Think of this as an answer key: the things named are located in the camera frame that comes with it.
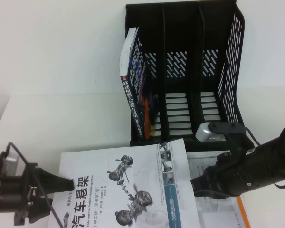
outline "perforated slot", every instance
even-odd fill
[[[226,61],[223,65],[218,85],[218,95],[222,100],[227,120],[230,122],[238,122],[238,116],[235,113],[235,89],[238,77],[239,53],[242,46],[242,33],[241,21],[234,14],[231,33],[228,39],[228,48],[226,50]]]
[[[219,50],[203,51],[203,75],[213,76],[216,73]]]
[[[149,67],[151,78],[157,78],[157,55],[156,53],[146,53],[146,61]]]
[[[185,93],[166,94],[169,134],[192,135],[192,126],[189,116]]]
[[[214,93],[201,92],[200,100],[205,122],[221,121]]]
[[[187,51],[167,53],[167,78],[186,76],[187,54]]]
[[[160,112],[157,113],[156,117],[156,124],[155,124],[155,132],[154,136],[161,136],[162,129],[161,129],[161,118],[160,118]]]

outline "black desk organizer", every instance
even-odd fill
[[[236,98],[244,17],[236,1],[131,4],[126,33],[130,27],[140,29],[160,106],[157,136],[140,141],[132,121],[131,146],[184,138],[187,151],[226,150],[226,142],[199,142],[195,133],[203,122],[244,124]]]

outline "paper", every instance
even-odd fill
[[[66,228],[200,227],[183,140],[63,153],[59,175],[75,183],[54,195]],[[48,227],[58,227],[52,214]]]
[[[191,178],[201,176],[208,166],[215,165],[217,156],[228,151],[188,152]],[[202,228],[248,228],[238,204],[237,198],[212,199],[195,197],[199,221]]]

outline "white table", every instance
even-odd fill
[[[239,88],[237,98],[245,125],[260,143],[279,136],[285,127],[285,88]],[[9,141],[28,161],[57,174],[61,152],[129,146],[129,107],[124,93],[13,97],[0,122],[0,152]],[[285,190],[268,186],[244,197],[253,228],[285,227]],[[46,217],[24,227],[47,223]],[[0,227],[13,227],[12,213],[0,214]]]

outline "orange book edge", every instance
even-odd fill
[[[250,223],[249,223],[249,221],[248,221],[247,214],[246,214],[246,212],[245,212],[245,208],[244,208],[244,205],[243,205],[243,201],[242,201],[242,199],[241,199],[240,196],[237,196],[237,203],[238,203],[239,209],[240,209],[240,211],[241,211],[242,218],[243,218],[243,220],[244,220],[244,223],[245,223],[246,228],[251,228]]]

